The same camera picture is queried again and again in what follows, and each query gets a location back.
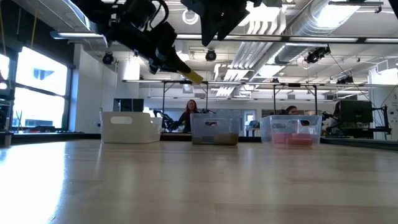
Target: pink object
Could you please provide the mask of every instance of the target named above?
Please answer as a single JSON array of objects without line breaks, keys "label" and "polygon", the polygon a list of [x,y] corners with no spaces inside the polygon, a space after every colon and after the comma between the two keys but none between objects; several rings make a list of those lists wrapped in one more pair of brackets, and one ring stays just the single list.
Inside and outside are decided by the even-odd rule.
[{"label": "pink object", "polygon": [[292,146],[312,146],[312,139],[286,139],[286,144]]},{"label": "pink object", "polygon": [[293,134],[292,138],[294,139],[311,139],[310,134]]},{"label": "pink object", "polygon": [[286,139],[291,139],[293,134],[291,133],[275,133],[272,136],[272,142],[274,144],[287,144]]}]

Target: long hair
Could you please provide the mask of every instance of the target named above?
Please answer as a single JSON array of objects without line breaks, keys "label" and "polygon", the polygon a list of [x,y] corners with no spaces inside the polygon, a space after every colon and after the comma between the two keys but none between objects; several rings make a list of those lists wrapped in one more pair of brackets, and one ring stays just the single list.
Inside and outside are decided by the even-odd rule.
[{"label": "long hair", "polygon": [[195,102],[195,100],[190,100],[187,103],[187,106],[185,107],[185,120],[189,121],[189,117],[191,115],[188,104],[189,102],[193,102],[195,104],[195,109],[193,109],[193,112],[196,113],[198,111],[198,107],[197,107],[197,103]]},{"label": "long hair", "polygon": [[292,109],[297,109],[297,107],[296,107],[296,106],[290,106],[290,107],[286,108],[285,114],[286,114],[286,115],[289,115],[289,112],[290,112]]},{"label": "long hair", "polygon": [[336,103],[335,112],[333,112],[333,116],[337,117],[340,115],[340,102]]}]

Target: table surface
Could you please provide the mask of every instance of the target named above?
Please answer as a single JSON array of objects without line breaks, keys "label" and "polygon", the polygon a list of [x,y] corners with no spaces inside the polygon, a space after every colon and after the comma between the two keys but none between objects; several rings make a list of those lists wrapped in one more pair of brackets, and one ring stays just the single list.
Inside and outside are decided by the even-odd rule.
[{"label": "table surface", "polygon": [[0,150],[0,223],[397,223],[398,154],[96,140]]}]

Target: plastic bin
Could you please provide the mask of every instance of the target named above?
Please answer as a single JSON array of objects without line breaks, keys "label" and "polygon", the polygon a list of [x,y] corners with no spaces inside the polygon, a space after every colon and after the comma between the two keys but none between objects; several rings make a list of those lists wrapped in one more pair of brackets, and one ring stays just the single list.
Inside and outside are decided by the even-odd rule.
[{"label": "plastic bin", "polygon": [[192,144],[236,145],[238,118],[218,114],[191,114]]},{"label": "plastic bin", "polygon": [[103,143],[147,144],[160,141],[162,118],[148,113],[102,112],[101,140]]},{"label": "plastic bin", "polygon": [[260,122],[261,141],[281,145],[319,144],[322,116],[273,115]]}]

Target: brown object in bin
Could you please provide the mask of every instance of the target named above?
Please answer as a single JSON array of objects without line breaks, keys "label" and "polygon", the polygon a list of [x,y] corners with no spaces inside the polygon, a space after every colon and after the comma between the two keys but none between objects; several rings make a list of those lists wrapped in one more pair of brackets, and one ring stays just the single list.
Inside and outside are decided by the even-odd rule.
[{"label": "brown object in bin", "polygon": [[214,137],[215,144],[236,145],[238,143],[239,135],[236,133],[220,133]]},{"label": "brown object in bin", "polygon": [[235,146],[238,143],[239,134],[236,133],[221,133],[214,137],[192,136],[192,144],[220,144]]}]

